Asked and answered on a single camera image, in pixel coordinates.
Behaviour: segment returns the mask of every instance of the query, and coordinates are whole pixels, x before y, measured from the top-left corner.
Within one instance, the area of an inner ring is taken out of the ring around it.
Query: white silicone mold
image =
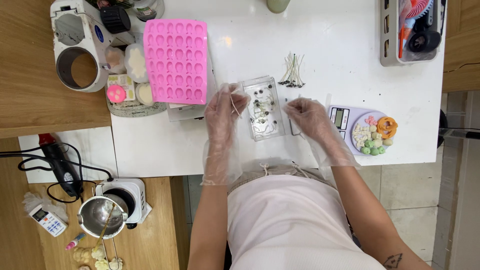
[[[144,52],[153,101],[206,103],[206,23],[149,20],[145,25]]]

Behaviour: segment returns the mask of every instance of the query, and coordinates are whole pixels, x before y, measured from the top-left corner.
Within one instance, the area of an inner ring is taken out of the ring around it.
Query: wooden desk
[[[126,227],[115,236],[117,254],[123,259],[124,269],[187,269],[189,240],[185,220],[183,183],[181,177],[142,178],[145,183],[146,201],[152,211],[142,224],[135,229]],[[30,191],[40,193],[50,184],[29,184]],[[93,184],[84,184],[84,199],[92,196]],[[53,196],[70,200],[60,188],[51,188]],[[76,270],[82,264],[73,260],[73,250],[66,251],[65,246],[83,230],[77,222],[80,201],[67,204],[69,216],[68,228],[61,235],[52,237],[45,229],[38,226],[41,248],[47,269]],[[87,235],[79,247],[93,247],[97,238]],[[105,246],[109,259],[114,257],[112,241],[106,240]],[[87,264],[95,269],[95,260]]]

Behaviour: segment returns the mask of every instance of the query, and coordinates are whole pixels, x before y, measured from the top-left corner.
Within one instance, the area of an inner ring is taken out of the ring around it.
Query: drawstring
[[[307,175],[304,171],[302,171],[302,169],[300,168],[299,165],[297,165],[297,164],[296,164],[295,162],[293,162],[293,161],[292,161],[292,163],[293,163],[293,165],[292,165],[293,168],[299,170],[299,171],[303,174],[303,176],[305,176],[306,178],[310,178],[310,177],[308,177],[308,175]]]
[[[268,163],[266,163],[265,165],[263,165],[262,163],[259,163],[259,164],[260,164],[260,167],[262,167],[262,168],[264,169],[264,171],[265,171],[265,176],[267,176],[267,175],[268,175],[268,171],[267,171],[267,169],[268,169]]]

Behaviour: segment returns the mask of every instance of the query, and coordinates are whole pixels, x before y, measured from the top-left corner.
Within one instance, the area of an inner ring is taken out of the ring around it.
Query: wooden stirring stick
[[[100,243],[102,243],[103,235],[105,234],[105,231],[107,230],[108,222],[110,221],[110,217],[112,216],[113,209],[114,209],[116,206],[117,206],[117,205],[116,205],[115,203],[112,203],[112,210],[110,211],[110,214],[108,214],[107,222],[105,222],[105,225],[103,226],[102,233],[100,234],[100,237],[98,238],[98,241],[96,242],[96,245],[95,245],[95,247],[93,248],[93,251],[94,251],[94,252],[98,249],[98,247],[100,246]]]

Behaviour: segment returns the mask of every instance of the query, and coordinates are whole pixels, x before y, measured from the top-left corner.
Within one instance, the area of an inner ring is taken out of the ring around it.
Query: disposable plastic glove
[[[227,185],[241,175],[238,149],[232,145],[236,120],[249,101],[250,97],[240,91],[239,85],[223,84],[208,103],[205,109],[208,142],[204,148],[203,185]]]
[[[318,101],[298,98],[289,102],[284,110],[303,134],[307,135],[319,168],[360,166],[328,117],[325,107]]]

